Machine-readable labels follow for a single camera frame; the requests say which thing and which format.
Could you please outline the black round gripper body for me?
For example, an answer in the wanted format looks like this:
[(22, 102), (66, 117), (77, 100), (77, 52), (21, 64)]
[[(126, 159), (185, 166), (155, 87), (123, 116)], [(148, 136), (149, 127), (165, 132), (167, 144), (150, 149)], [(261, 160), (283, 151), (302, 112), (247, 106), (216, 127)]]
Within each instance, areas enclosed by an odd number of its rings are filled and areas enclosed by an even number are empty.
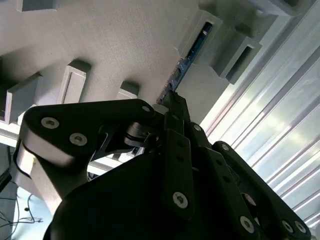
[(73, 190), (46, 240), (239, 240), (181, 153), (146, 154)]

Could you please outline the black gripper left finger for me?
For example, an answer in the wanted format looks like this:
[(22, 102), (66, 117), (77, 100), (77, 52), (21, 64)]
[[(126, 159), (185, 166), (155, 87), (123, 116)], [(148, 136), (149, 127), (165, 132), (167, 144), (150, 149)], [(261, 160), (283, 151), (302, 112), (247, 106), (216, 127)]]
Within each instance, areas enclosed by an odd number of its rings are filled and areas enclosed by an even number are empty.
[(22, 120), (15, 164), (22, 168), (22, 152), (34, 159), (23, 174), (44, 199), (57, 195), (54, 214), (72, 191), (138, 156), (182, 154), (192, 166), (178, 97), (165, 96), (165, 113), (140, 99), (32, 107)]

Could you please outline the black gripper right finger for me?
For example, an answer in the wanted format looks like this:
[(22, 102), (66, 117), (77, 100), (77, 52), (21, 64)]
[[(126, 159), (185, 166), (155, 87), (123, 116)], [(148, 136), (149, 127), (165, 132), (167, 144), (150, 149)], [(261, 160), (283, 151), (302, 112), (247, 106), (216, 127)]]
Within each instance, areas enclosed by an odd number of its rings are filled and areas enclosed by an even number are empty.
[(204, 212), (218, 240), (309, 240), (301, 218), (225, 142), (209, 143), (178, 96), (184, 129), (196, 154)]

